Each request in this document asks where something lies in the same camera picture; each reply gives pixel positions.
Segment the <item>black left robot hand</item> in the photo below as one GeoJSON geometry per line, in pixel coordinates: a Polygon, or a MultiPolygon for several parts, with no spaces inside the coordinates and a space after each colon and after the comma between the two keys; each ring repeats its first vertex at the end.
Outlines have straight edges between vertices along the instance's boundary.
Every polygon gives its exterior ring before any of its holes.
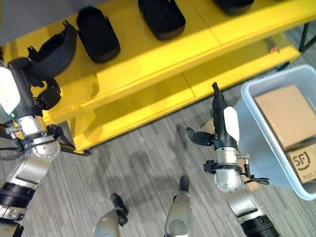
{"type": "Polygon", "coordinates": [[[15,84],[17,86],[20,102],[9,115],[17,122],[19,119],[27,116],[43,116],[43,110],[48,111],[61,100],[61,89],[55,78],[46,79],[46,90],[34,97],[31,87],[44,87],[42,81],[35,81],[27,70],[32,66],[28,58],[21,57],[8,63],[7,68],[12,72],[15,84]]]}

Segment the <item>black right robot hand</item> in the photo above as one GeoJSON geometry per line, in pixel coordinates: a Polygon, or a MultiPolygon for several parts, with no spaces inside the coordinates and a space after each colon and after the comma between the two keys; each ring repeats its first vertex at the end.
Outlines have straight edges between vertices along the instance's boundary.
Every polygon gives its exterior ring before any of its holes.
{"type": "Polygon", "coordinates": [[[218,87],[217,82],[212,84],[214,90],[214,98],[212,101],[213,108],[213,125],[214,133],[210,134],[203,131],[194,131],[192,128],[186,128],[188,139],[198,145],[214,146],[214,150],[223,149],[225,147],[237,149],[237,139],[228,133],[228,120],[225,121],[224,111],[227,111],[229,106],[225,97],[218,87]]]}

